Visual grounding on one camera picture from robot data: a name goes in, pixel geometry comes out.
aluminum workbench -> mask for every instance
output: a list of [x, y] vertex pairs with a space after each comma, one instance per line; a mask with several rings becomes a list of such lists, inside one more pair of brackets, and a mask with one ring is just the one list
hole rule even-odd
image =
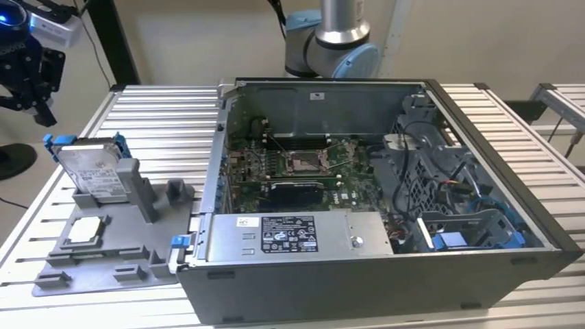
[[[585, 248], [585, 177], [488, 89], [444, 85], [527, 186]], [[108, 94], [81, 136], [127, 137], [153, 184], [183, 178], [200, 197], [217, 115], [217, 87], [128, 86]], [[0, 327], [189, 328], [200, 322], [183, 288], [32, 297], [73, 209], [59, 168], [0, 249]], [[199, 212], [196, 201], [193, 213]], [[585, 258], [550, 280], [525, 283], [489, 310], [269, 324], [261, 328], [585, 328]]]
[[580, 132], [585, 132], [585, 84], [541, 84], [532, 99], [542, 101]]

wall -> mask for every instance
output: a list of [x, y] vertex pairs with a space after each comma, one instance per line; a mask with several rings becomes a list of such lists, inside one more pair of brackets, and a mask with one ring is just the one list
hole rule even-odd
[[[284, 40], [267, 0], [116, 1], [144, 84], [216, 84], [284, 73]], [[319, 0], [283, 0], [284, 13]], [[395, 0], [368, 0], [371, 40], [384, 46]]]
[[485, 82], [508, 99], [584, 83], [584, 13], [582, 0], [413, 0], [391, 75]]
[[[72, 4], [72, 0], [56, 2]], [[109, 74], [113, 81], [100, 41], [95, 35], [93, 25], [88, 17], [85, 17], [85, 22], [92, 38], [96, 40], [97, 52], [103, 58], [101, 62], [107, 74]], [[0, 145], [15, 142], [37, 143], [47, 133], [80, 133], [109, 89], [97, 66], [92, 44], [85, 32], [81, 33], [77, 44], [68, 49], [61, 48], [48, 40], [39, 39], [39, 41], [45, 47], [64, 51], [67, 56], [61, 90], [52, 95], [53, 105], [51, 109], [59, 122], [53, 127], [47, 128], [35, 123], [31, 115], [0, 108]]]

gray plastic holder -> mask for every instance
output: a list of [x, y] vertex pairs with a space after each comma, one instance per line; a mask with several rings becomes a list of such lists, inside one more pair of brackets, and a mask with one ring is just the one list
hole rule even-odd
[[[183, 180], [152, 186], [140, 176], [139, 166], [136, 159], [121, 159], [116, 167], [127, 202], [101, 204], [76, 191], [77, 207], [36, 277], [35, 296], [179, 282], [168, 268], [171, 239], [188, 231], [193, 187]], [[93, 226], [85, 229], [89, 236], [80, 241], [71, 233], [76, 222], [87, 217], [93, 217]]]

sticker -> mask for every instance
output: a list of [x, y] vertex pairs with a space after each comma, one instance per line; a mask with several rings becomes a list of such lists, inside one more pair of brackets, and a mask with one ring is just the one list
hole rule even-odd
[[81, 185], [93, 197], [115, 197], [127, 194], [115, 169], [81, 169], [76, 171]]
[[260, 217], [239, 217], [236, 226], [239, 228], [256, 228], [260, 225]]
[[267, 254], [319, 251], [313, 216], [263, 217], [261, 232]]
[[325, 93], [311, 93], [309, 99], [312, 101], [323, 101], [325, 99]]

warning label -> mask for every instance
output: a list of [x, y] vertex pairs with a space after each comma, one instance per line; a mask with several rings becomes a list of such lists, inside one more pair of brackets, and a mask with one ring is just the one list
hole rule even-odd
[[263, 217], [263, 252], [317, 252], [313, 216]]
[[95, 197], [113, 197], [127, 192], [115, 169], [77, 170], [80, 184]]

